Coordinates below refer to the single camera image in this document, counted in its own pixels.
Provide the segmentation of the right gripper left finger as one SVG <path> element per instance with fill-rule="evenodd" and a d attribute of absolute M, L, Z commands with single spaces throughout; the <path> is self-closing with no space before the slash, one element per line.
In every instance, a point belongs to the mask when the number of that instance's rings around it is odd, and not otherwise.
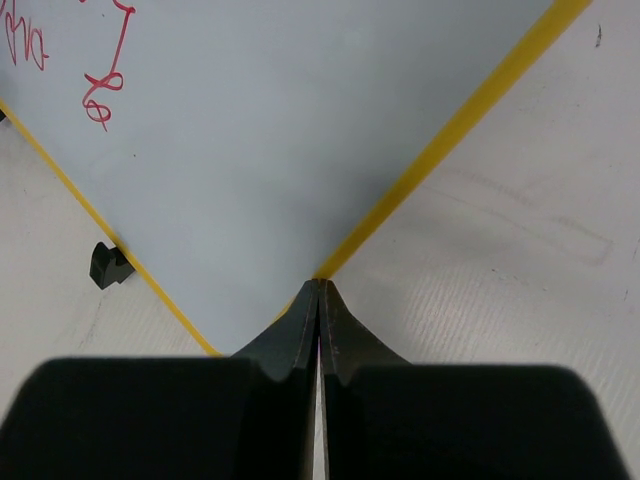
<path fill-rule="evenodd" d="M 235 479 L 312 477 L 318 307 L 319 282 L 308 280 L 286 312 L 233 355 L 252 367 Z"/>

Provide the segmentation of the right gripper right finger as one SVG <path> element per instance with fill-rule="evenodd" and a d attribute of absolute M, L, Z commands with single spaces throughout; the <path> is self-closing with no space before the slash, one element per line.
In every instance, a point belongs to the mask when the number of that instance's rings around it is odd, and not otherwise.
<path fill-rule="evenodd" d="M 319 282 L 318 325 L 330 479 L 415 473 L 415 367 Z"/>

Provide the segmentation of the yellow framed whiteboard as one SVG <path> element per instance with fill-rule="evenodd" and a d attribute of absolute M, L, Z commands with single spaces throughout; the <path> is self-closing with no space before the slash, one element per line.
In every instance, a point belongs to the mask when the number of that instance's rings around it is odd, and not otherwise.
<path fill-rule="evenodd" d="M 209 351 L 333 274 L 583 1 L 5 1 L 1 108 Z"/>

